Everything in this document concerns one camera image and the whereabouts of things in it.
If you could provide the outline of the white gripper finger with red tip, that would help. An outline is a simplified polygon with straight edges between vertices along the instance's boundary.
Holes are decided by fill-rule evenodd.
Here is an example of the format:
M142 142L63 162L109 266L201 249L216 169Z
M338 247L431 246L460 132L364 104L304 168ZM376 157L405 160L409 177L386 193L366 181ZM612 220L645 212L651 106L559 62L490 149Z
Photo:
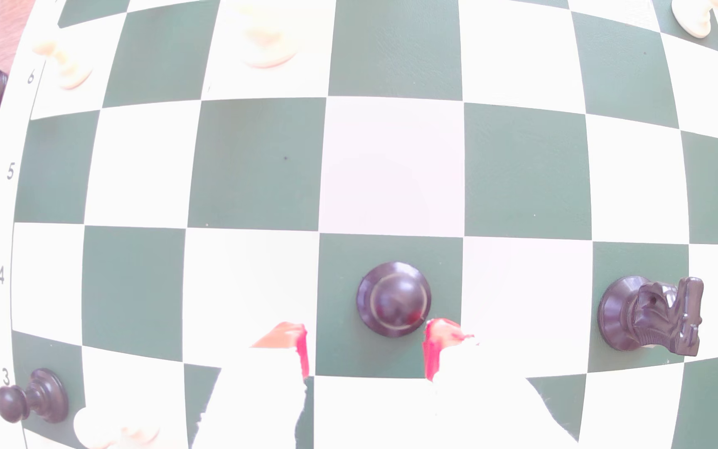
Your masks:
M579 448L527 378L494 366L491 347L446 318L427 322L431 448Z
M295 448L310 372L303 323L281 322L228 352L192 448Z

